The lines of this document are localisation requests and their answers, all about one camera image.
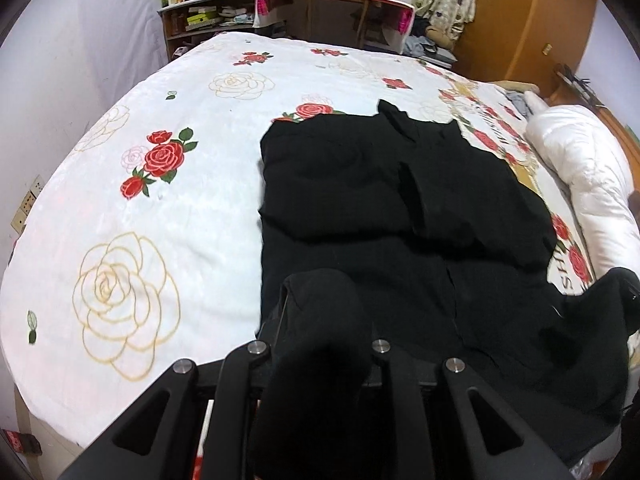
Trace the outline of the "black coat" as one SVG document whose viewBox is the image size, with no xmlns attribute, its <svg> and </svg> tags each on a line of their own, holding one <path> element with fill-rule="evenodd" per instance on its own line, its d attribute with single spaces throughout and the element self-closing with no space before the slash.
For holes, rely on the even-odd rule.
<svg viewBox="0 0 640 480">
<path fill-rule="evenodd" d="M 262 322 L 273 375 L 252 437 L 261 479 L 467 479 L 462 359 L 565 466 L 610 434 L 628 384 L 639 281 L 578 295 L 547 278 L 551 214 L 455 122 L 274 122 L 260 142 Z"/>
</svg>

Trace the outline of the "wooden desk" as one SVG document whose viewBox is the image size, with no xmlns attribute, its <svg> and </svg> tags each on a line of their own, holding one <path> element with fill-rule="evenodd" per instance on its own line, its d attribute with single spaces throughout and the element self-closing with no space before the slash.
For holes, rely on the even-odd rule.
<svg viewBox="0 0 640 480">
<path fill-rule="evenodd" d="M 399 0 L 255 0 L 256 29 L 337 47 L 401 54 L 413 21 Z"/>
</svg>

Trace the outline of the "white folded duvet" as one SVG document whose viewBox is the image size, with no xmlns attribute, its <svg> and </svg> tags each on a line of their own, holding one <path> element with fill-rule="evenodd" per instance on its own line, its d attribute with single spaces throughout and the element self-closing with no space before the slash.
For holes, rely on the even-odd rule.
<svg viewBox="0 0 640 480">
<path fill-rule="evenodd" d="M 536 93 L 525 137 L 568 187 L 597 276 L 613 268 L 639 271 L 639 228 L 628 206 L 634 182 L 626 155 L 605 124 L 581 105 L 549 106 Z"/>
</svg>

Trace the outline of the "rose print bed sheet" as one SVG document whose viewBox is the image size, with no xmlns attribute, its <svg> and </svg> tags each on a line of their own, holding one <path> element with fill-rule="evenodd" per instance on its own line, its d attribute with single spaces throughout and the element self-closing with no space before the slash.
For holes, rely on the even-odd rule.
<svg viewBox="0 0 640 480">
<path fill-rule="evenodd" d="M 29 411 L 91 443 L 176 359 L 213 361 L 258 325 L 259 142 L 277 120 L 456 120 L 549 208 L 548 279 L 593 270 L 567 194 L 494 84 L 408 56 L 227 32 L 137 84 L 36 199 L 1 285 L 1 343 Z"/>
</svg>

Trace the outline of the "wooden shelf with items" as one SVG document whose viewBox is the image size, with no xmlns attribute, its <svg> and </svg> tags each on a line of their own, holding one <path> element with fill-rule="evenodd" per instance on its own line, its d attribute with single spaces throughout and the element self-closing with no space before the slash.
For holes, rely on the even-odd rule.
<svg viewBox="0 0 640 480">
<path fill-rule="evenodd" d="M 189 0 L 157 11 L 168 61 L 223 32 L 254 32 L 256 0 Z"/>
</svg>

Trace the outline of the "pile of clothes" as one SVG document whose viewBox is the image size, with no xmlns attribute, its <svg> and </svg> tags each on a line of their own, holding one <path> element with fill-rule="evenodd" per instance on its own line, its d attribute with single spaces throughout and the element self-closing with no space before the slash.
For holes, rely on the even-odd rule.
<svg viewBox="0 0 640 480">
<path fill-rule="evenodd" d="M 453 48 L 452 42 L 441 30 L 427 18 L 416 16 L 402 54 L 443 68 L 451 68 L 458 62 L 452 53 Z"/>
</svg>

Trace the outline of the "wooden headboard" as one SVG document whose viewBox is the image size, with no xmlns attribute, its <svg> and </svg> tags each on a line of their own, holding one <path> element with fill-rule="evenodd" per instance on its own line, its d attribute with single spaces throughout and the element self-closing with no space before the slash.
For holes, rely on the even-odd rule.
<svg viewBox="0 0 640 480">
<path fill-rule="evenodd" d="M 632 164 L 639 163 L 639 142 L 634 140 L 634 135 L 629 132 L 613 113 L 603 104 L 593 104 L 585 98 L 576 87 L 561 80 L 548 98 L 544 99 L 548 105 L 579 104 L 589 108 L 600 119 L 620 142 L 625 155 Z"/>
</svg>

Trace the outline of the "orange wooden wardrobe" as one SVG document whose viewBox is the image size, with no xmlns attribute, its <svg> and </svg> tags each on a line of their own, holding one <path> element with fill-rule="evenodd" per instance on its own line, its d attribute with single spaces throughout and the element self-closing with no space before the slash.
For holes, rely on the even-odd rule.
<svg viewBox="0 0 640 480">
<path fill-rule="evenodd" d="M 454 71 L 478 81 L 536 84 L 545 98 L 555 70 L 576 70 L 598 0 L 476 0 L 475 18 L 454 46 Z"/>
</svg>

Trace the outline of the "wall power sockets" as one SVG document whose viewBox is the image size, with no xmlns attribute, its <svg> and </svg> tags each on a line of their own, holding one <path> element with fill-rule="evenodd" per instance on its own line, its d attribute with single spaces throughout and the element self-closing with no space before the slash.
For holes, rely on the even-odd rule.
<svg viewBox="0 0 640 480">
<path fill-rule="evenodd" d="M 40 176 L 35 177 L 34 182 L 32 182 L 29 190 L 25 193 L 20 206 L 18 206 L 17 211 L 15 211 L 14 217 L 11 221 L 12 229 L 14 229 L 17 234 L 21 234 L 21 232 L 24 231 L 26 219 L 43 188 L 43 178 Z"/>
</svg>

